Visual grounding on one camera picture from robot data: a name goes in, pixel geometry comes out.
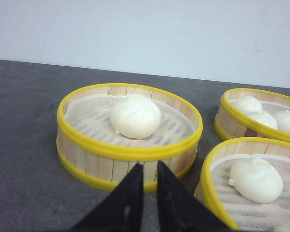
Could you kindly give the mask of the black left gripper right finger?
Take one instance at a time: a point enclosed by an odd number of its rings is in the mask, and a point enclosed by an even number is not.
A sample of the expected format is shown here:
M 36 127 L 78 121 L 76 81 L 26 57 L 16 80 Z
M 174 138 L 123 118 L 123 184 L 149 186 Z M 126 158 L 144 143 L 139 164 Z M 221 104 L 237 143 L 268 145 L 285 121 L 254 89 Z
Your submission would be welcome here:
M 158 162 L 157 206 L 161 232 L 231 232 L 194 198 L 164 162 Z

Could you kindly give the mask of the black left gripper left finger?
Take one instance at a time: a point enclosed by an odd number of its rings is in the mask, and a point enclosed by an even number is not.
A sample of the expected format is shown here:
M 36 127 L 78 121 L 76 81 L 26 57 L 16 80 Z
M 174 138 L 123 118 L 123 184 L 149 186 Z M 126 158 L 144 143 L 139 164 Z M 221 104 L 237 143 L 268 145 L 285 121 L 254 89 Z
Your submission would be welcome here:
M 71 231 L 139 232 L 144 206 L 143 182 L 143 166 L 137 163 L 112 193 Z

